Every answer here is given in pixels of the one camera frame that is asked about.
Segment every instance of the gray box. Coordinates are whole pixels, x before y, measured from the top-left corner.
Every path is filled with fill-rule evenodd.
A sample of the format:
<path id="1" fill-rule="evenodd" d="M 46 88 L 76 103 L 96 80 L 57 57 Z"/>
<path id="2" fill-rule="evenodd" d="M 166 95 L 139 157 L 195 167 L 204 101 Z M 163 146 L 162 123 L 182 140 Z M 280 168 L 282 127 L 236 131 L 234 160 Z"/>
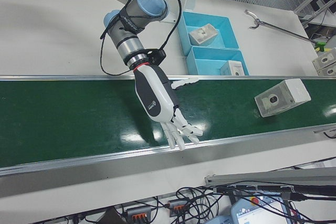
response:
<path id="1" fill-rule="evenodd" d="M 336 62 L 328 67 L 317 71 L 319 76 L 336 76 Z"/>
<path id="2" fill-rule="evenodd" d="M 264 118 L 280 114 L 311 100 L 300 79 L 284 80 L 254 99 Z"/>
<path id="3" fill-rule="evenodd" d="M 240 61 L 228 60 L 220 68 L 220 74 L 222 76 L 244 76 L 243 65 Z"/>
<path id="4" fill-rule="evenodd" d="M 196 30 L 189 33 L 189 39 L 194 46 L 208 46 L 210 45 L 218 35 L 215 27 L 211 24 L 206 24 Z"/>
<path id="5" fill-rule="evenodd" d="M 328 52 L 320 55 L 318 58 L 314 59 L 313 61 L 314 67 L 316 71 L 321 70 L 333 63 L 336 62 L 336 48 L 334 47 Z"/>

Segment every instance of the connector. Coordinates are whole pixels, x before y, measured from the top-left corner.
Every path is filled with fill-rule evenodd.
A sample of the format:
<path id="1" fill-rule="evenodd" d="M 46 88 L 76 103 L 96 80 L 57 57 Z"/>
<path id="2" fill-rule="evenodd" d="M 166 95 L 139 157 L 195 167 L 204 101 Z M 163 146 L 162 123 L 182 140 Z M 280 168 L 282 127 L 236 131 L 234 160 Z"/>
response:
<path id="1" fill-rule="evenodd" d="M 126 210 L 126 221 L 128 224 L 147 224 L 151 221 L 151 207 L 141 206 Z"/>
<path id="2" fill-rule="evenodd" d="M 173 199 L 168 201 L 169 206 L 169 217 L 176 217 L 182 210 L 185 209 L 189 198 L 184 199 Z"/>

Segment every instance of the blue tray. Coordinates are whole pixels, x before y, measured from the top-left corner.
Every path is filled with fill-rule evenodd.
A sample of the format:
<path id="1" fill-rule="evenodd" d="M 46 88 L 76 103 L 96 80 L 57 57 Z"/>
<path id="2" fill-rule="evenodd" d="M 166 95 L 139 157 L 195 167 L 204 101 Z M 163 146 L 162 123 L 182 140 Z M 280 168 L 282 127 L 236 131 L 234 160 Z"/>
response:
<path id="1" fill-rule="evenodd" d="M 190 43 L 188 33 L 205 26 L 206 24 L 213 25 L 218 31 L 215 40 L 210 45 L 206 46 L 206 48 L 239 48 L 232 26 L 227 17 L 183 12 L 177 28 L 179 30 L 178 34 L 180 35 L 184 55 L 187 56 L 191 47 L 194 47 Z"/>
<path id="2" fill-rule="evenodd" d="M 220 69 L 228 60 L 240 61 L 248 76 L 241 51 L 223 48 L 192 47 L 187 57 L 188 72 L 191 75 L 220 76 Z"/>

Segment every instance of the white box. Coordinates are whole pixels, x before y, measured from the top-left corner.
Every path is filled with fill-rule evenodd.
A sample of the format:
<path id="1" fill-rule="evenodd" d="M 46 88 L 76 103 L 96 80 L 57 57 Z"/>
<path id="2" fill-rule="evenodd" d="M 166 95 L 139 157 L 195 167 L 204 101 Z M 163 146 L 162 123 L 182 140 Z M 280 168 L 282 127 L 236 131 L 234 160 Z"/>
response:
<path id="1" fill-rule="evenodd" d="M 311 100 L 300 79 L 284 80 L 254 99 L 264 118 L 280 114 Z"/>
<path id="2" fill-rule="evenodd" d="M 240 61 L 228 60 L 220 68 L 220 74 L 222 76 L 244 76 L 243 65 Z"/>
<path id="3" fill-rule="evenodd" d="M 336 76 L 336 62 L 317 71 L 319 76 Z"/>
<path id="4" fill-rule="evenodd" d="M 206 24 L 196 30 L 189 33 L 189 39 L 194 46 L 208 46 L 210 45 L 218 35 L 215 27 L 211 24 Z"/>
<path id="5" fill-rule="evenodd" d="M 318 58 L 314 59 L 313 61 L 314 67 L 316 71 L 321 70 L 333 63 L 336 62 L 336 48 L 334 47 L 328 52 L 320 55 Z"/>

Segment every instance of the green conveyor belt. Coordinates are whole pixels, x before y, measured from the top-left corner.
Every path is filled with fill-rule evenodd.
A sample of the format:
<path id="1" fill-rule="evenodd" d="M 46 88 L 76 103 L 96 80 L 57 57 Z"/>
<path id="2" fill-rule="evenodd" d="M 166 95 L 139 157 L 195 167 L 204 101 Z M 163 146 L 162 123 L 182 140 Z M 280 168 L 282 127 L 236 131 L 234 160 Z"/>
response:
<path id="1" fill-rule="evenodd" d="M 201 141 L 336 123 L 326 79 L 303 80 L 310 102 L 262 118 L 254 96 L 280 81 L 202 80 L 176 93 Z M 133 80 L 0 81 L 0 112 L 0 167 L 167 145 Z"/>

